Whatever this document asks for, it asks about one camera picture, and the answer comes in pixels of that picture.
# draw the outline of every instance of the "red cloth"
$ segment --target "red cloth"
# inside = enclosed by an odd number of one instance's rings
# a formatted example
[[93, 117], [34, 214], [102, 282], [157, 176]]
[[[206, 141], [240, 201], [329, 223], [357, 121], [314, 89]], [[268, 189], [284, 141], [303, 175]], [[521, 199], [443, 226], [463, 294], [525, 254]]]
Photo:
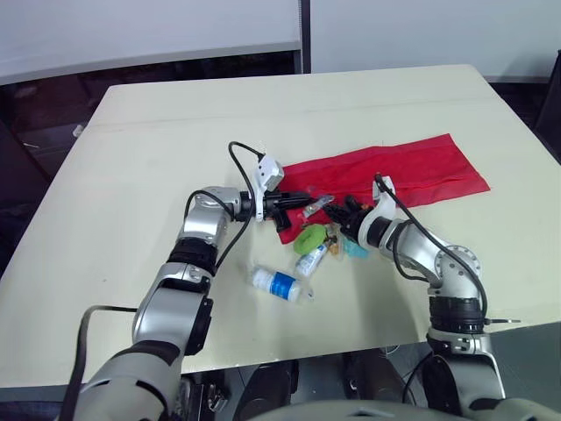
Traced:
[[[458, 149], [450, 134], [398, 146], [371, 146], [358, 151], [284, 167], [281, 191], [306, 191], [313, 197], [335, 196], [341, 204], [347, 195], [373, 204], [376, 173], [390, 175], [397, 196], [407, 206], [430, 204], [488, 191], [489, 186]], [[288, 210], [292, 226], [279, 233], [282, 244], [302, 231], [302, 209]], [[307, 222], [326, 224], [322, 211]]]

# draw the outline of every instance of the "blue object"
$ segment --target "blue object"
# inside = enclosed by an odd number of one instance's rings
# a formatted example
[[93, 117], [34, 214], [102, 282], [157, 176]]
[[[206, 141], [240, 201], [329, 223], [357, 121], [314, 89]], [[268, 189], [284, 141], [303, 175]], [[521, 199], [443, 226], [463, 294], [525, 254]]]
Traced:
[[281, 272], [275, 272], [273, 281], [271, 282], [271, 288], [269, 292], [274, 296], [279, 296], [288, 300], [288, 293], [290, 292], [290, 287], [292, 287], [292, 282], [295, 278], [282, 274]]
[[343, 250], [344, 250], [345, 253], [349, 254], [351, 257], [359, 257], [361, 259], [364, 259], [364, 258], [368, 257], [368, 254], [370, 254], [370, 252], [368, 252], [368, 250], [365, 250], [364, 248], [359, 246], [357, 243], [349, 240], [346, 237], [343, 237]]

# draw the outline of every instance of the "small tube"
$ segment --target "small tube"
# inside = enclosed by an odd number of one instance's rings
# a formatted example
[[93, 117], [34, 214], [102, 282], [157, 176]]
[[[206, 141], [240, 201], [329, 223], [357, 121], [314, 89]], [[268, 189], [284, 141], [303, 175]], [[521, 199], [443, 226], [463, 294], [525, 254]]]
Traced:
[[311, 276], [316, 270], [317, 265], [319, 265], [319, 262], [322, 261], [322, 258], [327, 253], [327, 250], [328, 244], [323, 243], [312, 252], [302, 256], [296, 262], [296, 272], [305, 277]]

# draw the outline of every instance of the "white wall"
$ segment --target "white wall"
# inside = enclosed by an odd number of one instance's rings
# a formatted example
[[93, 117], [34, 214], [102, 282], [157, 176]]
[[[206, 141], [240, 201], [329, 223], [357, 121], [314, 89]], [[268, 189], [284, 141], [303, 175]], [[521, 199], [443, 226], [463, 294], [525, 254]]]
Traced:
[[300, 48], [297, 0], [4, 0], [0, 84]]
[[549, 76], [559, 0], [310, 0], [312, 72], [469, 63], [489, 79]]

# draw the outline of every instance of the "blue label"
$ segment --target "blue label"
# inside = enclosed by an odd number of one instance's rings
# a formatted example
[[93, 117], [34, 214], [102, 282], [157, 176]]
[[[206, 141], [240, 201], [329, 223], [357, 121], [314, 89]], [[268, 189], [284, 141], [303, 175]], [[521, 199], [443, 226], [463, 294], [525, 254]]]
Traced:
[[274, 274], [269, 292], [274, 296], [279, 296], [280, 298], [288, 300], [288, 292], [290, 292], [290, 287], [292, 287], [292, 282], [294, 281], [295, 278], [293, 278], [292, 276], [277, 272], [276, 274]]

